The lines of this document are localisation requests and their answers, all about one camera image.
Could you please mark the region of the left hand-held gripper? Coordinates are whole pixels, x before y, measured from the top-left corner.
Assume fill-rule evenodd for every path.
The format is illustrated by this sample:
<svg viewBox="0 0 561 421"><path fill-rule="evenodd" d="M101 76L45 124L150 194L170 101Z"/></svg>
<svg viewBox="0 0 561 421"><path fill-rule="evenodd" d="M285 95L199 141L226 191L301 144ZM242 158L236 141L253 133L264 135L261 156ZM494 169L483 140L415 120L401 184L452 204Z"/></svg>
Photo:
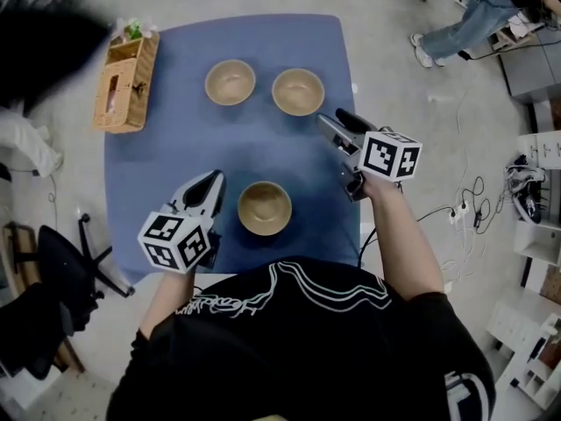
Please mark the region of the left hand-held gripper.
<svg viewBox="0 0 561 421"><path fill-rule="evenodd" d="M214 223L225 191L224 173L213 170L185 183L172 201L151 212L138 234L150 265L177 274L212 269L221 239Z"/></svg>

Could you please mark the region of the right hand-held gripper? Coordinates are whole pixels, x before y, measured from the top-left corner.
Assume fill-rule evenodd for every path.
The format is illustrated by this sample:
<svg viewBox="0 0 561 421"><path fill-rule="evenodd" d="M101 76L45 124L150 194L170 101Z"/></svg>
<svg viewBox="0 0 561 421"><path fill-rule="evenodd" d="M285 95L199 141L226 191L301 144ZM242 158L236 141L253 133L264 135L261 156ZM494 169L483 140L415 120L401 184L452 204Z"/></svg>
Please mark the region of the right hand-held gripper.
<svg viewBox="0 0 561 421"><path fill-rule="evenodd" d="M378 131L378 128L362 117L337 108L335 119L316 114L320 133L345 154L343 162L343 188L353 202L366 195L363 191L369 175L394 184L415 176L421 158L423 144L399 132Z"/></svg>

